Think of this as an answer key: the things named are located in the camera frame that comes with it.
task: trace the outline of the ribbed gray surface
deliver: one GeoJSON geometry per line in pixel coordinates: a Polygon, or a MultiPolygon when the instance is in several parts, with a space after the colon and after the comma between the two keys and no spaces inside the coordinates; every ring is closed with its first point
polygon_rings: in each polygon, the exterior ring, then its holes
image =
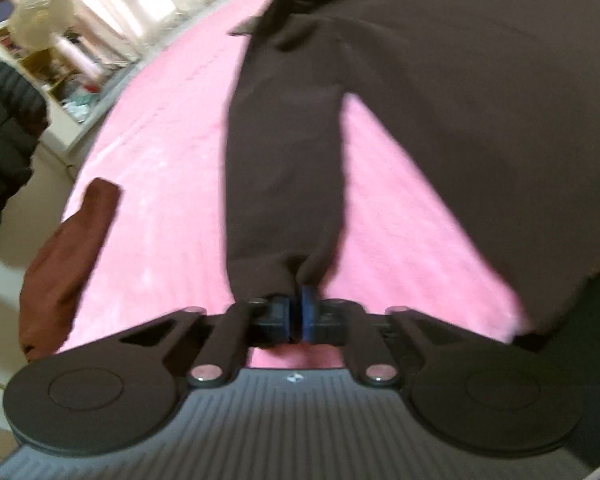
{"type": "Polygon", "coordinates": [[[244,370],[189,396],[142,444],[94,458],[18,450],[0,480],[582,480],[565,450],[498,460],[427,433],[395,392],[356,384],[346,370],[244,370]]]}

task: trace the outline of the brown cloth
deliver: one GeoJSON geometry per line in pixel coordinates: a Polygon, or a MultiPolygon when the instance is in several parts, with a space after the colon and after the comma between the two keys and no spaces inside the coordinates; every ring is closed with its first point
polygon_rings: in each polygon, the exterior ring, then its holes
{"type": "Polygon", "coordinates": [[[20,292],[20,348],[27,360],[54,354],[71,332],[120,194],[115,184],[93,180],[80,210],[60,225],[27,269],[20,292]]]}

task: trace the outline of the pink bed sheet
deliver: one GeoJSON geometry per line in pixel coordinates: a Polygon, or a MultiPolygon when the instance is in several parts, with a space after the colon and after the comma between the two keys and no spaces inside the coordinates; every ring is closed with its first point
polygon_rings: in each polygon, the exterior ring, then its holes
{"type": "MultiPolygon", "coordinates": [[[[186,306],[231,302],[223,259],[224,113],[244,39],[226,32],[266,0],[232,0],[142,70],[110,114],[65,216],[97,176],[124,195],[63,349],[186,306]]],[[[410,158],[355,97],[342,114],[346,229],[325,297],[370,312],[404,304],[499,340],[523,324],[515,294],[480,258],[410,158]]],[[[253,352],[254,367],[331,367],[328,347],[253,352]]]]}

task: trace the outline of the black jacket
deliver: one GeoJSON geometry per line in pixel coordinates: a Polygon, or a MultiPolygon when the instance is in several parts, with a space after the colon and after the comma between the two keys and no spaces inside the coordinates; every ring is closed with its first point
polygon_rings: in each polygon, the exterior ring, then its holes
{"type": "Polygon", "coordinates": [[[0,61],[0,215],[32,175],[31,157],[48,126],[43,95],[0,61]]]}

